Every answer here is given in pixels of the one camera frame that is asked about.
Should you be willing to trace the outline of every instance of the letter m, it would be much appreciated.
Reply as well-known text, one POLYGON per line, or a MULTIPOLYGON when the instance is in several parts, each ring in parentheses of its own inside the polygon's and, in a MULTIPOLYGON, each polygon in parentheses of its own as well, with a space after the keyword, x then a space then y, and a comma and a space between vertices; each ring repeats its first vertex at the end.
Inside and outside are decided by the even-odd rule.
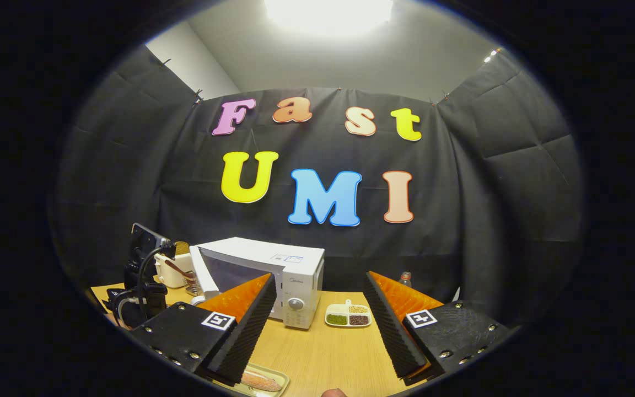
POLYGON ((342 171, 332 181, 330 189, 325 191, 315 169, 295 169, 290 176, 295 179, 295 206, 288 217, 290 223, 308 224, 313 221, 308 214, 308 206, 318 223, 325 223, 328 214, 335 207, 335 214, 330 217, 334 226, 357 226, 357 185, 361 175, 354 171, 342 171))

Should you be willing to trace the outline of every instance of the finger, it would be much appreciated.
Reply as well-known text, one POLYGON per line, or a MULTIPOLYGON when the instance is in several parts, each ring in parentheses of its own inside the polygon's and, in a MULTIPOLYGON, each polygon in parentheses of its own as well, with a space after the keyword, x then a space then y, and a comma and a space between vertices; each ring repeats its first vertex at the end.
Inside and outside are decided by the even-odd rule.
POLYGON ((347 395, 340 389, 325 390, 320 397, 347 397, 347 395))

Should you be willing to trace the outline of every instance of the white wall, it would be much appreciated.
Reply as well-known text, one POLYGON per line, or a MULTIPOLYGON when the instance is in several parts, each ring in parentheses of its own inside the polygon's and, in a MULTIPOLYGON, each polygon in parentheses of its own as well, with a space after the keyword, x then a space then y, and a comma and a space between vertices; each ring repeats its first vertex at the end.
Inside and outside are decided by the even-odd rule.
POLYGON ((186 21, 166 30, 146 43, 161 62, 176 73, 193 91, 202 90, 204 99, 239 93, 234 81, 217 63, 186 21))

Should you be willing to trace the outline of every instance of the cable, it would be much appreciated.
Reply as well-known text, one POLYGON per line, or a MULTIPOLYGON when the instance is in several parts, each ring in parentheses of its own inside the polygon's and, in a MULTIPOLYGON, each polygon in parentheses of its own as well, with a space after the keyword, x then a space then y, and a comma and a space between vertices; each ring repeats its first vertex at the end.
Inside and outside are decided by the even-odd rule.
POLYGON ((144 320, 148 320, 148 316, 146 315, 146 303, 144 302, 143 296, 143 287, 146 284, 143 274, 146 272, 146 266, 148 266, 148 263, 151 262, 153 256, 161 252, 162 249, 164 249, 164 247, 159 246, 158 248, 149 252, 146 258, 144 258, 143 262, 141 263, 141 266, 139 267, 139 280, 136 283, 136 296, 138 296, 139 298, 139 309, 141 309, 141 316, 144 320))

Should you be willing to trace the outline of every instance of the black curtain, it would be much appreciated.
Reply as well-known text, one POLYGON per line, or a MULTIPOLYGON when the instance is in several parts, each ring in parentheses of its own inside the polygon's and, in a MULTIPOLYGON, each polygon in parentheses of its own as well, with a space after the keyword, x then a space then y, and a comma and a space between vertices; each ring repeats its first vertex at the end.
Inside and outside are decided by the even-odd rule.
POLYGON ((437 106, 337 88, 264 90, 204 100, 143 47, 92 95, 61 149, 51 220, 68 272, 89 285, 121 281, 131 224, 191 244, 240 236, 326 249, 325 289, 362 291, 363 274, 413 273, 413 286, 448 301, 457 287, 490 316, 540 314, 577 260, 582 173, 554 101, 504 53, 437 106), (313 118, 277 124, 277 103, 310 100, 313 118), (254 98, 236 131, 212 136, 221 104, 254 98), (377 132, 346 131, 345 110, 368 108, 377 132), (421 118, 420 141, 401 138, 391 111, 421 118), (270 188, 251 204, 220 189, 230 151, 244 151, 240 182, 254 184, 257 151, 275 151, 270 188), (357 171, 355 228, 290 224, 295 181, 312 168, 328 188, 357 171), (415 219, 386 223, 385 171, 407 171, 415 219))

